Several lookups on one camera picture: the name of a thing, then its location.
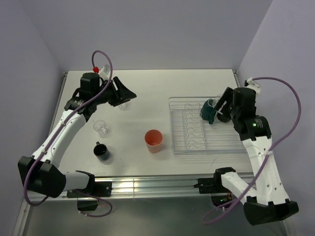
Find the dark green ceramic mug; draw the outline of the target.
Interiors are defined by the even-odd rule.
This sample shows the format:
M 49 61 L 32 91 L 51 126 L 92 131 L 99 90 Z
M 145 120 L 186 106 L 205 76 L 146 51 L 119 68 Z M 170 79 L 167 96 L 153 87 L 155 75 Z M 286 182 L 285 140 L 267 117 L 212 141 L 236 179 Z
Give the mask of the dark green ceramic mug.
M 216 99 L 210 98 L 203 104 L 200 110 L 200 117 L 207 121 L 209 124 L 213 124 L 215 121 L 215 115 L 217 111 L 214 109 L 217 101 Z

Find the small clear glass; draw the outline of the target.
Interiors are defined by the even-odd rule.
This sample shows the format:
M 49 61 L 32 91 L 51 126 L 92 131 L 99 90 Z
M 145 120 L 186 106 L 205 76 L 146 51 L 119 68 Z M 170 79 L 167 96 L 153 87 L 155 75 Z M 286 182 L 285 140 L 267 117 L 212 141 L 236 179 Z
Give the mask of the small clear glass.
M 94 123 L 94 130 L 95 130 L 101 137 L 106 136 L 107 133 L 108 133 L 108 129 L 107 129 L 106 123 L 105 123 L 105 121 L 103 121 L 103 120 L 97 120 L 97 121 Z

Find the orange plastic cup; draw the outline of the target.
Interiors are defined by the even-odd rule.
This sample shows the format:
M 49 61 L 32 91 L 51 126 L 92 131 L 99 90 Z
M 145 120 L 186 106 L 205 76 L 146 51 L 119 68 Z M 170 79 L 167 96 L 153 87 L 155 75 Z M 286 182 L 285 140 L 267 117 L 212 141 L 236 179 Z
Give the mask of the orange plastic cup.
M 163 135 L 158 130 L 149 130 L 144 136 L 146 146 L 150 153 L 158 153 L 163 142 Z

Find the large clear glass tumbler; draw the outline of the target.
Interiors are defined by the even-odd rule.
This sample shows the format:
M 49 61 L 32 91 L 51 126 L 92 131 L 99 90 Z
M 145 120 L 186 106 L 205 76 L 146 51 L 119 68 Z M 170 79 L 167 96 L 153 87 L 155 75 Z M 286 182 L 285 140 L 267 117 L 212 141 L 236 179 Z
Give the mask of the large clear glass tumbler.
M 222 109 L 223 109 L 223 106 L 224 106 L 224 101 L 221 102 L 221 97 L 222 97 L 222 94 L 217 95 L 215 97 L 215 101 L 214 101 L 214 104 L 213 104 L 214 110 L 219 115 L 222 115 Z

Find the black ceramic mug cream inside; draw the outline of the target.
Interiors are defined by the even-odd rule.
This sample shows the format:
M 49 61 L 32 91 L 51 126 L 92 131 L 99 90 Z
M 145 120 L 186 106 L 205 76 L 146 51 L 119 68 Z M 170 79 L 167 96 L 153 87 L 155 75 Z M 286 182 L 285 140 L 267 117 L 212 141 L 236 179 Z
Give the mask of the black ceramic mug cream inside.
M 228 123 L 231 120 L 229 108 L 227 110 L 220 110 L 217 112 L 217 118 L 220 122 Z

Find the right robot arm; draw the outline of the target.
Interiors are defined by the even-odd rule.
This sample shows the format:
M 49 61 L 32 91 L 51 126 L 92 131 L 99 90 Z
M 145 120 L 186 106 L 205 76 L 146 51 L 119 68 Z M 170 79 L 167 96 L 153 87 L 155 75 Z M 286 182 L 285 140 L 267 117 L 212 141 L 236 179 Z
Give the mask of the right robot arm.
M 272 134 L 267 119 L 256 114 L 256 91 L 252 88 L 227 88 L 215 110 L 235 131 L 250 158 L 255 188 L 245 183 L 232 167 L 217 169 L 213 186 L 217 191 L 232 192 L 236 202 L 243 204 L 248 222 L 260 225 L 282 221 L 299 211 L 282 184 L 272 153 Z

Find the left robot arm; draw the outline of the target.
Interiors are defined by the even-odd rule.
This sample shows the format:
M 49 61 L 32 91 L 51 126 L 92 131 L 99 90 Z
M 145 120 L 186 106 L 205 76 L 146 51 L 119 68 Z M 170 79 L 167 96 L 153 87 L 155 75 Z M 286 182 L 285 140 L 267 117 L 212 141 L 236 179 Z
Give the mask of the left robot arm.
M 23 156 L 18 161 L 24 193 L 32 191 L 52 198 L 70 190 L 78 190 L 84 196 L 94 194 L 93 174 L 84 171 L 64 174 L 59 170 L 63 155 L 98 105 L 108 103 L 116 107 L 136 97 L 118 77 L 105 79 L 94 72 L 84 73 L 48 138 L 30 157 Z

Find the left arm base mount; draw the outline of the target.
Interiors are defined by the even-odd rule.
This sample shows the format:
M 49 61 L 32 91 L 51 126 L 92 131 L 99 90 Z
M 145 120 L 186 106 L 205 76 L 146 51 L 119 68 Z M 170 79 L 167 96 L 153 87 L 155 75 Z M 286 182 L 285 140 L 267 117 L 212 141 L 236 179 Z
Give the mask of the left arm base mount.
M 111 192 L 111 181 L 97 181 L 86 189 L 68 190 L 66 196 L 77 199 L 77 209 L 80 212 L 90 213 L 106 206 L 109 206 L 109 209 L 111 209 L 110 205 L 99 200 L 99 198 L 110 197 Z

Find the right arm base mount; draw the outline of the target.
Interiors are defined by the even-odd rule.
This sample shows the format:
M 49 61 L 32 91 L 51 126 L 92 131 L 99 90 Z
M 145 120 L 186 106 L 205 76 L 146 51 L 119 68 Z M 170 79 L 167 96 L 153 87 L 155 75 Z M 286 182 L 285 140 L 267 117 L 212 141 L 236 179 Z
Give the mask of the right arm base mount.
M 216 184 L 213 177 L 199 178 L 197 184 L 193 187 L 198 189 L 199 194 L 209 194 L 212 204 L 216 207 L 232 201 L 232 193 L 221 185 Z

